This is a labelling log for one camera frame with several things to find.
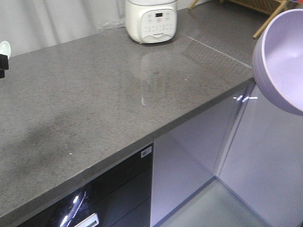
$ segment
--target glossy cabinet door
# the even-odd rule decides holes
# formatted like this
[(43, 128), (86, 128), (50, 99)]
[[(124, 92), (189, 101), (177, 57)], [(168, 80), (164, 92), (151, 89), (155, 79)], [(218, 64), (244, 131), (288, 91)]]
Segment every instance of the glossy cabinet door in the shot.
[(255, 87), (220, 179), (273, 227), (303, 220), (303, 117), (284, 112)]
[(149, 145), (18, 227), (148, 227), (151, 175)]
[(154, 142), (151, 227), (208, 182), (216, 172), (226, 135), (245, 89)]

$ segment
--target bowl rim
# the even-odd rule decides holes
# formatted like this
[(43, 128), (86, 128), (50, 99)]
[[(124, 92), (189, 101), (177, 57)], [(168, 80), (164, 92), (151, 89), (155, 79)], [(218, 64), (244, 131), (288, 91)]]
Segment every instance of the bowl rim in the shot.
[(266, 71), (266, 74), (267, 74), (267, 78), (270, 80), (270, 83), (272, 84), (272, 86), (275, 88), (275, 90), (277, 91), (277, 93), (285, 100), (287, 101), (290, 105), (292, 105), (294, 108), (300, 110), (303, 112), (303, 106), (298, 108), (296, 105), (294, 105), (294, 103), (289, 99), (287, 98), (284, 93), (280, 92), (280, 89), (277, 88), (274, 80), (272, 79), (272, 76), (271, 76), (271, 73), (269, 72), (268, 70), (268, 67), (267, 67), (267, 62), (266, 62), (266, 57), (265, 57), (265, 41), (267, 39), (267, 34), (268, 32), (270, 31), (271, 29), (271, 26), (278, 20), (280, 19), (281, 17), (283, 17), (285, 14), (289, 14), (289, 13), (293, 13), (293, 12), (303, 12), (303, 9), (290, 9), (290, 10), (287, 10), (287, 11), (284, 11), (282, 13), (280, 13), (279, 15), (277, 15), (274, 19), (271, 20), (271, 22), (268, 24), (268, 26), (266, 27), (266, 29), (264, 30), (264, 34), (262, 35), (262, 43), (261, 43), (261, 53), (262, 53), (262, 62), (263, 62), (263, 65), (264, 65), (264, 69)]

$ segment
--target white wall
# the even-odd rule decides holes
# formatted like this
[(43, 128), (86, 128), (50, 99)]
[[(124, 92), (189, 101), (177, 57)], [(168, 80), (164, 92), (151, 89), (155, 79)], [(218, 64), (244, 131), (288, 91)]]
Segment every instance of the white wall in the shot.
[[(125, 0), (0, 0), (0, 42), (12, 56), (124, 26)], [(178, 9), (192, 0), (178, 0)]]

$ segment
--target white rice cooker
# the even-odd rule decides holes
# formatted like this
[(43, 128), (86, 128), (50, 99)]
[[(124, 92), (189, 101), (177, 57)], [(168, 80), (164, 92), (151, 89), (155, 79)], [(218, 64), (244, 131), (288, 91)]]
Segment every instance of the white rice cooker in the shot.
[(139, 43), (171, 39), (177, 26), (177, 0), (125, 0), (125, 26)]

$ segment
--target black appliance panel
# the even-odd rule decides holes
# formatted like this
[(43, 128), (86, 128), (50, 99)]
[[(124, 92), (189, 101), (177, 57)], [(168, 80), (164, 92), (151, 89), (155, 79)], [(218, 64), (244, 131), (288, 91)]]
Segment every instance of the black appliance panel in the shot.
[(98, 227), (112, 227), (118, 223), (120, 227), (148, 227), (151, 151), (150, 145), (137, 152), (19, 227), (74, 227), (94, 213), (100, 221)]

